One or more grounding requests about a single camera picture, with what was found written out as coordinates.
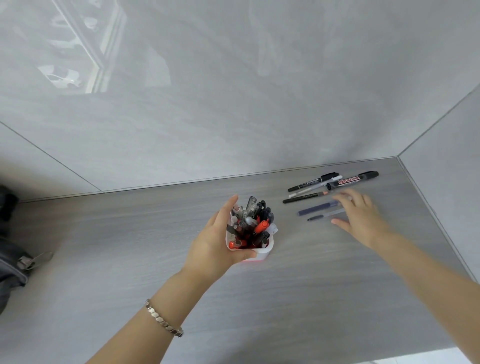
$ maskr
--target bracelet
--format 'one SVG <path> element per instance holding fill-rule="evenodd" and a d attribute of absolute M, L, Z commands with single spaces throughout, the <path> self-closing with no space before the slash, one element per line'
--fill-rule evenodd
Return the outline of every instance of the bracelet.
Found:
<path fill-rule="evenodd" d="M 176 328 L 171 326 L 167 321 L 162 319 L 150 304 L 150 300 L 145 301 L 145 307 L 147 308 L 148 312 L 150 312 L 150 314 L 154 317 L 154 319 L 157 320 L 157 322 L 165 328 L 165 330 L 167 330 L 168 332 L 171 332 L 173 335 L 178 336 L 179 338 L 183 336 L 183 329 L 180 327 L 177 330 Z"/>

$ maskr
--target person's left hand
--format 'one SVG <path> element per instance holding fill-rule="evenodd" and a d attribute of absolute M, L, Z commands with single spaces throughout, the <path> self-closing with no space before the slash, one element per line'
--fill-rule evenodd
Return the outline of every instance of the person's left hand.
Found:
<path fill-rule="evenodd" d="M 235 263 L 255 258 L 257 253 L 251 249 L 231 251 L 225 241 L 230 211 L 237 202 L 238 195 L 232 196 L 214 213 L 204 229 L 193 240 L 182 270 L 201 275 L 213 284 Z"/>

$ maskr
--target red and white label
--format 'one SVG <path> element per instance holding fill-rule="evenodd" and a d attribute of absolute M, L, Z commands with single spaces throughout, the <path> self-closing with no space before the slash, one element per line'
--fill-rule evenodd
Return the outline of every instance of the red and white label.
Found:
<path fill-rule="evenodd" d="M 352 177 L 352 178 L 347 178 L 346 180 L 338 181 L 338 184 L 345 184 L 345 183 L 350 183 L 350 182 L 355 182 L 355 181 L 360 181 L 360 177 L 356 176 L 356 177 Z"/>

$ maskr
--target white pen holder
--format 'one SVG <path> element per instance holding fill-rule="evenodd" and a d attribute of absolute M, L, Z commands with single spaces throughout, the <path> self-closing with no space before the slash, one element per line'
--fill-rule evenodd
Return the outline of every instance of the white pen holder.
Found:
<path fill-rule="evenodd" d="M 228 243 L 229 243 L 228 233 L 225 236 L 225 242 L 227 244 L 227 248 L 230 249 L 230 247 L 228 246 Z M 252 249 L 254 252 L 257 252 L 257 256 L 255 258 L 245 259 L 244 262 L 256 262 L 256 261 L 259 261 L 259 260 L 265 260 L 265 258 L 267 258 L 267 256 L 270 254 L 272 249 L 273 249 L 273 235 L 270 235 L 270 237 L 268 238 L 267 247 L 266 248 Z"/>

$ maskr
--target white floor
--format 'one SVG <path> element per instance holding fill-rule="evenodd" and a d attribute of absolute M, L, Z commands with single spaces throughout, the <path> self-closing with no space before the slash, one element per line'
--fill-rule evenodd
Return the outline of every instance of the white floor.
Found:
<path fill-rule="evenodd" d="M 458 348 L 421 352 L 418 354 L 399 356 L 363 362 L 359 364 L 470 364 L 470 361 Z"/>

